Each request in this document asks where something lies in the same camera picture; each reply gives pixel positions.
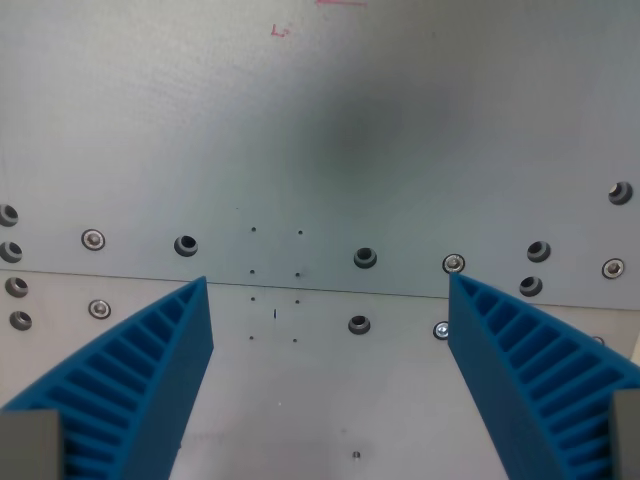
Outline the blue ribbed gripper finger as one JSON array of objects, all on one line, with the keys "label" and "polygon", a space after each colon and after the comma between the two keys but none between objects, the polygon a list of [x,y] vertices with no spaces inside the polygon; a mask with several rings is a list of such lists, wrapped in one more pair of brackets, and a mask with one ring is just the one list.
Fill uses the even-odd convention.
[{"label": "blue ribbed gripper finger", "polygon": [[460,274],[448,346],[511,479],[611,479],[609,409],[639,385],[630,360],[571,325]]},{"label": "blue ribbed gripper finger", "polygon": [[167,479],[213,349],[200,277],[89,342],[2,409],[60,414],[66,479]]}]

